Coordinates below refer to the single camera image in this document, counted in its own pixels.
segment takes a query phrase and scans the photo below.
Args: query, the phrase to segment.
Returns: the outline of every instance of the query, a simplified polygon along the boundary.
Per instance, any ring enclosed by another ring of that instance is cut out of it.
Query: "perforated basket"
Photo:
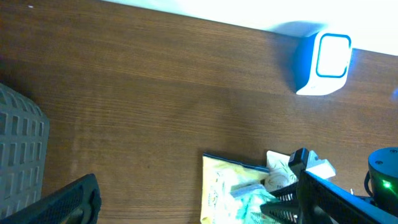
[[[49,126],[32,100],[0,84],[0,219],[40,199]]]

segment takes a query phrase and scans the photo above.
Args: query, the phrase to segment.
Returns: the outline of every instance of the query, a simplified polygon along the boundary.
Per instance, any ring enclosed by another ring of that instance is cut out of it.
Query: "black cable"
[[[364,181],[364,186],[365,186],[365,190],[368,193],[368,195],[370,197],[373,197],[373,193],[371,192],[371,190],[369,189],[369,180],[371,179],[371,176],[369,174],[369,171],[366,173],[366,177],[365,177],[365,181]]]

